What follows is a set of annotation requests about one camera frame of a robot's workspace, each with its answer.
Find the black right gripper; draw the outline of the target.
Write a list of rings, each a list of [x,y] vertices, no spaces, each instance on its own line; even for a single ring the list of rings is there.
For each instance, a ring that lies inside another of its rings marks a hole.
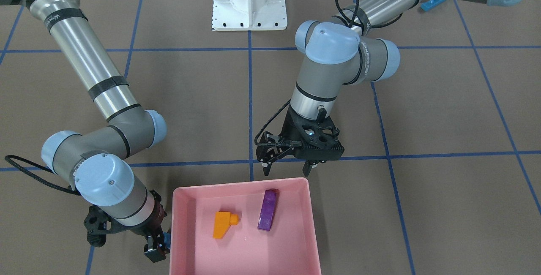
[[[87,229],[87,242],[92,246],[101,247],[106,243],[107,234],[117,234],[129,230],[146,238],[147,244],[144,246],[144,255],[152,263],[165,260],[169,254],[169,248],[161,223],[167,213],[161,204],[162,198],[160,194],[155,190],[150,190],[147,201],[150,198],[154,200],[153,209],[149,217],[137,225],[124,225],[118,219],[108,215],[102,208],[94,204],[91,205],[84,220],[84,226]]]

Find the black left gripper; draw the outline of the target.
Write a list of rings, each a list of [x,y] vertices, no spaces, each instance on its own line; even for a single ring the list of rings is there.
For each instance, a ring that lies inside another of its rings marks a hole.
[[[309,177],[319,160],[340,159],[345,150],[338,139],[340,130],[325,108],[317,108],[316,115],[316,120],[309,120],[288,108],[281,136],[263,132],[256,139],[256,157],[262,163],[265,177],[269,176],[274,162],[289,155],[305,160],[304,177]]]

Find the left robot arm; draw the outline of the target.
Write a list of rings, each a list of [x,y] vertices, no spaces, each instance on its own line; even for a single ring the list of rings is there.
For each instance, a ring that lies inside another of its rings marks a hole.
[[[355,0],[325,22],[305,21],[295,34],[304,55],[300,73],[278,135],[262,128],[255,136],[256,157],[268,176],[273,163],[294,156],[303,160],[309,176],[319,163],[338,160],[344,153],[331,111],[342,86],[388,79],[398,69],[398,47],[384,39],[367,38],[373,29],[398,21],[409,9],[429,0]],[[510,7],[522,0],[465,0],[488,6]]]

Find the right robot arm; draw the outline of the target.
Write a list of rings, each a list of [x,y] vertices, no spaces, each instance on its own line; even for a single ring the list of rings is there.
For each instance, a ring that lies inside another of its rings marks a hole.
[[[84,225],[87,242],[106,243],[107,235],[131,231],[145,238],[145,256],[156,263],[169,253],[161,223],[167,215],[160,195],[134,175],[126,159],[161,142],[167,134],[164,117],[144,110],[80,8],[80,0],[1,0],[20,5],[41,21],[57,42],[91,100],[108,125],[86,135],[73,131],[53,134],[43,144],[39,169],[69,183],[60,187],[35,175],[7,155],[5,160],[33,179],[90,203]]]

